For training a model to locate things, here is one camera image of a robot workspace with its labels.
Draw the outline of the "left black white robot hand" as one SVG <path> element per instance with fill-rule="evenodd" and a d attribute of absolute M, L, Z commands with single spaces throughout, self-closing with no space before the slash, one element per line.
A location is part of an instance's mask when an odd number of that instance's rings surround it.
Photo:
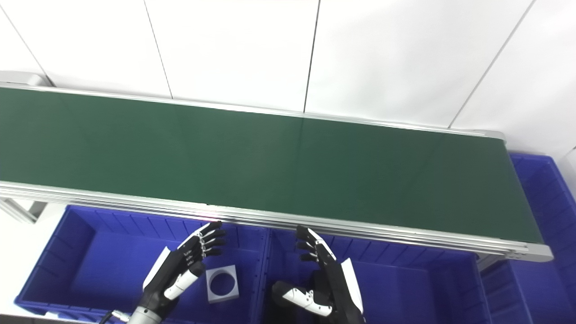
<path fill-rule="evenodd" d="M 180 296 L 206 271 L 203 260 L 219 256 L 225 245 L 222 221 L 201 226 L 175 250 L 165 247 L 148 273 L 137 307 L 161 320 L 175 309 Z"/>

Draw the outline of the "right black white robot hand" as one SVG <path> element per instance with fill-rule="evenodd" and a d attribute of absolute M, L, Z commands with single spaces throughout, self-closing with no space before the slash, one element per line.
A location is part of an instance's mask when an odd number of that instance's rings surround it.
<path fill-rule="evenodd" d="M 300 260 L 319 265 L 315 278 L 320 287 L 306 290 L 276 281 L 271 289 L 276 303 L 301 308 L 329 324 L 364 324 L 362 295 L 351 260 L 339 262 L 325 240 L 309 227 L 297 225 L 295 236 L 296 247 L 307 251 Z"/>

